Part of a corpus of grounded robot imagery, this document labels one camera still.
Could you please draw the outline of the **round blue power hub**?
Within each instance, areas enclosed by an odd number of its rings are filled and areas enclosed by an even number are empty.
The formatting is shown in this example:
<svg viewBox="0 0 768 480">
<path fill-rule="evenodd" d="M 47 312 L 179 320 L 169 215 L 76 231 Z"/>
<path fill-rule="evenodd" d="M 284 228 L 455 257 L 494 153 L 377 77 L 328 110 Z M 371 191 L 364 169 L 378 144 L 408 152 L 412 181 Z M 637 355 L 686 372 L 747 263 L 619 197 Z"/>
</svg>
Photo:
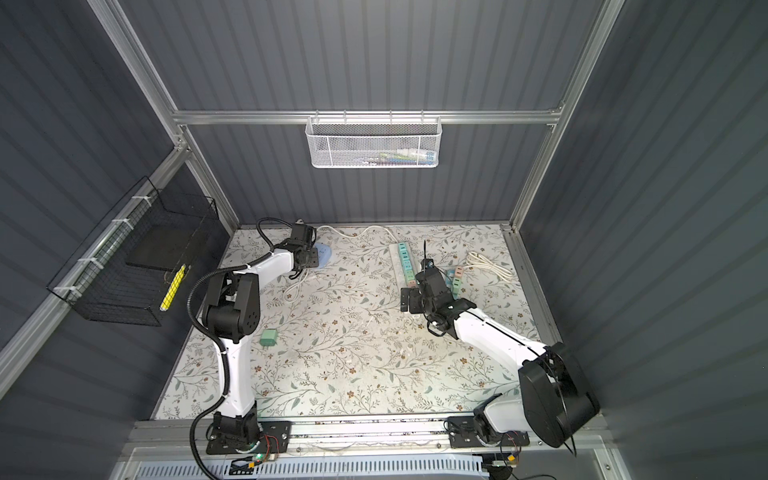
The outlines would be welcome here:
<svg viewBox="0 0 768 480">
<path fill-rule="evenodd" d="M 318 253 L 318 269 L 325 268 L 328 263 L 330 262 L 331 256 L 332 256 L 332 249 L 330 246 L 316 243 L 315 248 L 317 249 Z"/>
</svg>

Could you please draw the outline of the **teal small power strip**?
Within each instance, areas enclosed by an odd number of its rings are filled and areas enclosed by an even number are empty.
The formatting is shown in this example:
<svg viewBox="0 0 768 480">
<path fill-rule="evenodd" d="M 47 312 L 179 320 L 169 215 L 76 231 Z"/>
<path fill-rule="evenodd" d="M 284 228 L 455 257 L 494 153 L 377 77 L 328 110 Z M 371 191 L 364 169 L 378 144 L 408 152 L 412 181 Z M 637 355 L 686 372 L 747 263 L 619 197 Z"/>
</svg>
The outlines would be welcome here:
<svg viewBox="0 0 768 480">
<path fill-rule="evenodd" d="M 457 267 L 449 268 L 445 271 L 446 284 L 449 287 L 454 299 L 460 298 L 463 293 L 462 285 L 463 285 L 464 275 L 460 278 L 454 276 L 454 270 Z"/>
</svg>

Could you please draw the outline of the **long white power strip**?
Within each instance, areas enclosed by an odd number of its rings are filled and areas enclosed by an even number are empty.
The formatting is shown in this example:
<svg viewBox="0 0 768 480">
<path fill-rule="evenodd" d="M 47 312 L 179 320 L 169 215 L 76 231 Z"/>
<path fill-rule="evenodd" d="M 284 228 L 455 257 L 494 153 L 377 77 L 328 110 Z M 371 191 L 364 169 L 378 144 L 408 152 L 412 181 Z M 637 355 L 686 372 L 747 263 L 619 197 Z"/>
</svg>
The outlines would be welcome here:
<svg viewBox="0 0 768 480">
<path fill-rule="evenodd" d="M 407 242 L 399 242 L 389 246 L 389 254 L 394 268 L 394 275 L 399 287 L 412 288 L 417 286 L 415 279 L 418 265 L 411 255 Z"/>
</svg>

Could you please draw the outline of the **green plug cube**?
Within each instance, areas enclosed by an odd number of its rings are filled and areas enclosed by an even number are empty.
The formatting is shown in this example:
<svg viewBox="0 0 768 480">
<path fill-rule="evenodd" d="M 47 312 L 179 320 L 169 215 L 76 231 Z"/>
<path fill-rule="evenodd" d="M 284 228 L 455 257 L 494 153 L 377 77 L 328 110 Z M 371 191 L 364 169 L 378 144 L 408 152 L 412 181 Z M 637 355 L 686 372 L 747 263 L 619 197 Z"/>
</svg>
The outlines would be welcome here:
<svg viewBox="0 0 768 480">
<path fill-rule="evenodd" d="M 277 345 L 278 331 L 276 329 L 265 329 L 259 338 L 259 344 L 262 347 L 273 347 Z"/>
</svg>

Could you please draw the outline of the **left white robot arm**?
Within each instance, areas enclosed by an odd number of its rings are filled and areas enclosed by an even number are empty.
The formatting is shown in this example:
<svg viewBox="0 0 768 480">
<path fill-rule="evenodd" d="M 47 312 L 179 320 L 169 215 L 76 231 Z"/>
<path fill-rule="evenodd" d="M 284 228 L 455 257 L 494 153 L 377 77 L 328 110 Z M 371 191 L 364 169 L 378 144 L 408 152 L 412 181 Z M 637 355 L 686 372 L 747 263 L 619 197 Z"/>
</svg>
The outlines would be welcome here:
<svg viewBox="0 0 768 480">
<path fill-rule="evenodd" d="M 211 271 L 190 291 L 186 308 L 193 327 L 219 352 L 220 398 L 210 409 L 217 416 L 237 420 L 256 416 L 249 365 L 250 343 L 260 321 L 260 289 L 319 266 L 316 229 L 303 223 L 293 223 L 290 229 L 277 244 L 267 240 L 264 255 Z"/>
</svg>

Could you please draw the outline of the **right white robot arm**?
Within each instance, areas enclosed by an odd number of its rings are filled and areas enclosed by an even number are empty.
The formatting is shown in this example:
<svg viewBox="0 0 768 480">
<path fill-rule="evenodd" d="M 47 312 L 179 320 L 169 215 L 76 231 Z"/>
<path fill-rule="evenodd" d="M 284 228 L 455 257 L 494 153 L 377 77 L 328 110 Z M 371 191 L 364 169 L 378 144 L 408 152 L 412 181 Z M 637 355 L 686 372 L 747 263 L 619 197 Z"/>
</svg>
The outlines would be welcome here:
<svg viewBox="0 0 768 480">
<path fill-rule="evenodd" d="M 579 362 L 562 342 L 546 345 L 492 319 L 474 302 L 454 296 L 431 258 L 421 261 L 416 285 L 401 290 L 401 309 L 425 318 L 427 331 L 474 347 L 518 376 L 518 399 L 495 394 L 473 410 L 472 424 L 448 428 L 484 445 L 532 432 L 558 448 L 601 410 Z"/>
</svg>

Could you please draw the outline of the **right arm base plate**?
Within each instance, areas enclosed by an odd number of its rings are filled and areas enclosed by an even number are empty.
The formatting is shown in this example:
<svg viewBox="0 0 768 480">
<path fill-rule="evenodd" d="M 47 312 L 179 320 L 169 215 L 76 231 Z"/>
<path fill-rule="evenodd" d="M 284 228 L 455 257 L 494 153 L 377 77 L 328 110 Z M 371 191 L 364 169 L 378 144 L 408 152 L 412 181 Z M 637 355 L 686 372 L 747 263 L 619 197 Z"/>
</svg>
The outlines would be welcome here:
<svg viewBox="0 0 768 480">
<path fill-rule="evenodd" d="M 450 446 L 454 449 L 480 447 L 510 447 L 518 449 L 530 445 L 529 435 L 525 431 L 500 433 L 494 430 L 486 420 L 470 416 L 450 416 L 443 421 Z"/>
</svg>

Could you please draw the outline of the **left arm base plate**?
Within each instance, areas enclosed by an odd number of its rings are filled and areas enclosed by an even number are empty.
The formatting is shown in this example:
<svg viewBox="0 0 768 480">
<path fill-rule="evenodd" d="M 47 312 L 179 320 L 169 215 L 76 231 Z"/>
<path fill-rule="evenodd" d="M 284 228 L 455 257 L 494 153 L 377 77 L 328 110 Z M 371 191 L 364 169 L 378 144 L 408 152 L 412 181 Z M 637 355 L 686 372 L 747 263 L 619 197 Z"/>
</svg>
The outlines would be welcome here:
<svg viewBox="0 0 768 480">
<path fill-rule="evenodd" d="M 289 421 L 243 422 L 223 417 L 206 431 L 208 455 L 285 453 L 293 424 Z"/>
</svg>

